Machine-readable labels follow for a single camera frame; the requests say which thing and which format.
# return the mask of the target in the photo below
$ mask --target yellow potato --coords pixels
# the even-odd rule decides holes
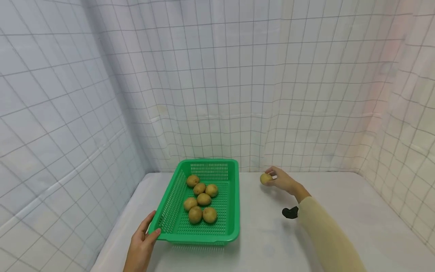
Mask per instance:
[[[195,187],[193,187],[193,194],[195,195],[199,195],[204,193],[205,191],[205,184],[200,182],[198,184],[195,185]]]
[[[187,178],[186,183],[190,188],[193,188],[193,187],[195,187],[196,184],[199,183],[199,177],[195,176],[195,175],[190,175]]]
[[[198,201],[198,204],[201,206],[207,206],[211,203],[211,198],[209,195],[202,193],[199,194],[199,196],[196,198],[196,201]]]
[[[218,187],[214,184],[207,185],[205,193],[211,197],[215,197],[218,194]]]
[[[198,202],[195,198],[188,198],[184,201],[184,209],[188,212],[190,209],[192,209],[195,206],[198,206]]]
[[[200,207],[195,206],[189,211],[189,221],[192,224],[198,224],[202,219],[202,210]]]
[[[218,213],[214,208],[207,207],[202,211],[202,218],[204,218],[204,221],[211,224],[214,223],[218,218]]]
[[[271,181],[273,177],[269,174],[263,173],[260,176],[260,181],[263,185],[266,185],[267,182]]]

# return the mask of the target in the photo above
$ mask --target forearm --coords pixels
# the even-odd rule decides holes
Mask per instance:
[[[365,272],[357,251],[335,220],[305,188],[298,191],[299,222],[310,236],[323,270]]]

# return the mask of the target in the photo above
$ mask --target basket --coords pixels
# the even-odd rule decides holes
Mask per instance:
[[[193,189],[186,185],[187,177],[197,175],[206,185],[218,187],[218,195],[210,207],[216,209],[217,220],[208,224],[189,222],[183,203],[194,197]],[[149,232],[161,228],[158,240],[173,244],[226,245],[240,232],[239,171],[238,163],[231,159],[196,159],[181,161],[172,176],[165,194],[151,222]]]

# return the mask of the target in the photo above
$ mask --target white table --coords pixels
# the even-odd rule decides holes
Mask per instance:
[[[158,241],[148,271],[322,271],[297,219],[282,216],[296,200],[240,173],[240,236],[225,247]],[[434,271],[435,257],[362,177],[292,173],[325,207],[358,250],[368,271]],[[172,173],[147,174],[110,233],[93,272],[122,271],[131,235],[157,209]]]

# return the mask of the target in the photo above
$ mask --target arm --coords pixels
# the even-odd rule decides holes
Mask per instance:
[[[276,186],[294,195],[298,201],[299,222],[310,236],[325,272],[366,271],[346,234],[304,186],[275,166],[266,170],[266,173],[277,176],[266,186]]]

